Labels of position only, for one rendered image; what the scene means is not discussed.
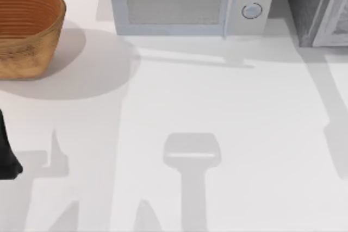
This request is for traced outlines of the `microwave oven door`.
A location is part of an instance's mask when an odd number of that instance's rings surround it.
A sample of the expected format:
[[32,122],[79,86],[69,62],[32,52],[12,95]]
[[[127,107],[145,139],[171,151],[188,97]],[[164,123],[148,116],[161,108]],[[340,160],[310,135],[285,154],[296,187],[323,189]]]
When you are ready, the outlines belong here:
[[230,0],[111,0],[119,35],[226,36]]

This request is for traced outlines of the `pale microwave oven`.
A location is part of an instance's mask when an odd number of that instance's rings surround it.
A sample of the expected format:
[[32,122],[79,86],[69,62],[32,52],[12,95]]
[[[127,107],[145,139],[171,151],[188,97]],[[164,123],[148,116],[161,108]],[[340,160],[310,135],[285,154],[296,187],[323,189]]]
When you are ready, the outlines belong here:
[[[227,37],[262,34],[268,19],[271,2],[272,0],[233,0]],[[242,8],[250,3],[258,3],[263,8],[262,14],[252,20],[244,18],[241,14]]]

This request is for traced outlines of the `round microwave knob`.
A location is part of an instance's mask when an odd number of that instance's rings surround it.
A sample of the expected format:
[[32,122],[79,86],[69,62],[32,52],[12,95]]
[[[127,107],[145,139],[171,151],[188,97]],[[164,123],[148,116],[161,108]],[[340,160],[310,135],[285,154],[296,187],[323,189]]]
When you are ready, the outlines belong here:
[[250,3],[242,8],[241,14],[248,20],[259,17],[263,12],[263,8],[258,3]]

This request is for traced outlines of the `brown woven basket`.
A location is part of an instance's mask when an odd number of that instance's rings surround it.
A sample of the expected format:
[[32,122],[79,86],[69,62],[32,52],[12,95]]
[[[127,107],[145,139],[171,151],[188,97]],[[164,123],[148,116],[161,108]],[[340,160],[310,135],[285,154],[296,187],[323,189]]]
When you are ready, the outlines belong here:
[[43,75],[57,49],[66,9],[64,0],[0,0],[0,80]]

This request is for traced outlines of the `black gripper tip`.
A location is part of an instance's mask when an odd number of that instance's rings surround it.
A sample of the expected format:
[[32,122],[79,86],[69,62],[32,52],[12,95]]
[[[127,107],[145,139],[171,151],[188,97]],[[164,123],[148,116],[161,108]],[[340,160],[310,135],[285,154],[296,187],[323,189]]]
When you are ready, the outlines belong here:
[[0,109],[0,180],[14,180],[23,167],[11,149],[2,110]]

